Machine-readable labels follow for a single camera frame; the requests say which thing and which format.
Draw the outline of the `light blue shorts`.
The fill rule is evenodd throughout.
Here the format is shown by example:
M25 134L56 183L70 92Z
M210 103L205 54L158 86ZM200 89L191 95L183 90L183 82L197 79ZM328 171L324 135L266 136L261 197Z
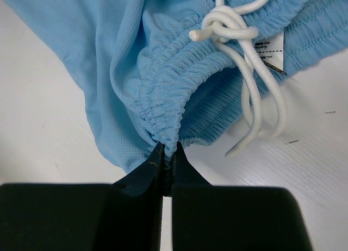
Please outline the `light blue shorts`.
M281 34L287 75L347 47L347 0L3 0L58 56L85 97L101 154L125 172L157 143L212 144L239 118L256 137L287 105L255 44Z

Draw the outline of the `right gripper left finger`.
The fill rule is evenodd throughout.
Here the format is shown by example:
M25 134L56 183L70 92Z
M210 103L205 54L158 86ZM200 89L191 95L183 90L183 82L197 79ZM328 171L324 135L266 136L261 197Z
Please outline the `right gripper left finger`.
M164 146L112 184L4 184L1 250L159 250Z

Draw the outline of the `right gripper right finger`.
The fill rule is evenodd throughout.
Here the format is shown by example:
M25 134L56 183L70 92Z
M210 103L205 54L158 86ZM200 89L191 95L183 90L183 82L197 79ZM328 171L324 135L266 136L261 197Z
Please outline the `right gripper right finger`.
M172 168L174 250L312 250L289 190L214 186L187 160L180 143Z

